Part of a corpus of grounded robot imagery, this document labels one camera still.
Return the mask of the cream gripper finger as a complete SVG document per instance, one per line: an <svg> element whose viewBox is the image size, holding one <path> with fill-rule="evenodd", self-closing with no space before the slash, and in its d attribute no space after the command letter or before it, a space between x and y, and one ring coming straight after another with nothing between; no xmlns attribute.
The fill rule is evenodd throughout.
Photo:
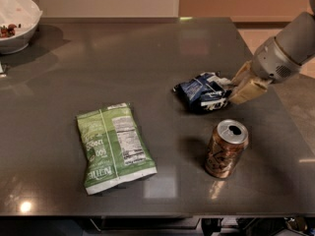
<svg viewBox="0 0 315 236"><path fill-rule="evenodd" d="M229 101L234 104L242 104L246 101L257 98L268 91L270 80L253 78L241 82L229 96Z"/></svg>
<svg viewBox="0 0 315 236"><path fill-rule="evenodd" d="M250 79L252 77L251 71L251 61L246 61L242 67L237 71L235 76L232 79L234 85L240 85L243 81Z"/></svg>

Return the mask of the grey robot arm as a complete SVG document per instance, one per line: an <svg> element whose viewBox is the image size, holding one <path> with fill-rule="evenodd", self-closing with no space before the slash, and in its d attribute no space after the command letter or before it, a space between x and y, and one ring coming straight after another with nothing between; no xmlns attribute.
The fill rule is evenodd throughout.
<svg viewBox="0 0 315 236"><path fill-rule="evenodd" d="M241 104L261 96L270 84L283 83L298 74L315 56L315 0L309 0L309 5L312 13L302 12L269 37L238 70L231 81L229 102Z"/></svg>

